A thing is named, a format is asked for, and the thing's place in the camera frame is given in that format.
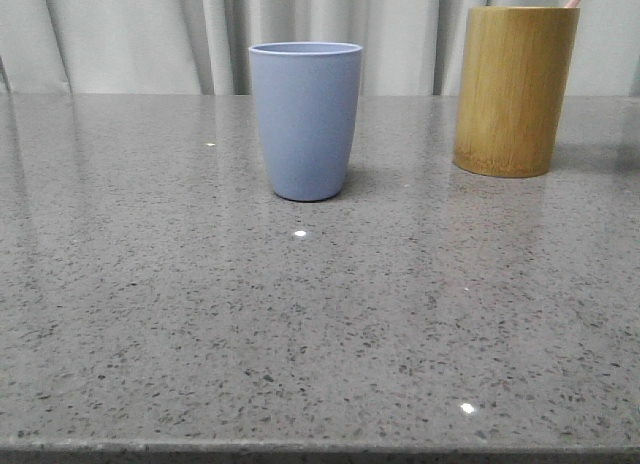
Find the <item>blue plastic cup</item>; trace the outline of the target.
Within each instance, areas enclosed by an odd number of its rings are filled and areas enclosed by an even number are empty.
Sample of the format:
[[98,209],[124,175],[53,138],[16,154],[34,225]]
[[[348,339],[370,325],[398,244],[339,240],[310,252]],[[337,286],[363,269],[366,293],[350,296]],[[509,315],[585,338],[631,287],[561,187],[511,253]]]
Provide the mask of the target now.
[[363,48],[277,42],[249,48],[258,132],[273,191],[313,202],[343,188],[354,137]]

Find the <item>bamboo wooden cup holder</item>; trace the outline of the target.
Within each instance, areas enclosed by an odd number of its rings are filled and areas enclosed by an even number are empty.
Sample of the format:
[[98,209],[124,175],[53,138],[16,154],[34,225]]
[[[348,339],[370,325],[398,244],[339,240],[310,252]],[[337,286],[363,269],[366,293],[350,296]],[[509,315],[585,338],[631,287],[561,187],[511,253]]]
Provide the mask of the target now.
[[456,166],[506,178],[548,172],[579,15],[564,7],[469,10]]

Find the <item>grey pleated curtain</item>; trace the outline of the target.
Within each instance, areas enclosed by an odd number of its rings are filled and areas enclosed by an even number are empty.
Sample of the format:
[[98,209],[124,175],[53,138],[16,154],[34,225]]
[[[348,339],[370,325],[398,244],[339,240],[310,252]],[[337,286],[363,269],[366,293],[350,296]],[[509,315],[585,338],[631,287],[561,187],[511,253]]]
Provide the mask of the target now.
[[1,0],[5,93],[245,94],[248,49],[364,50],[372,96],[458,92],[469,9],[568,0]]

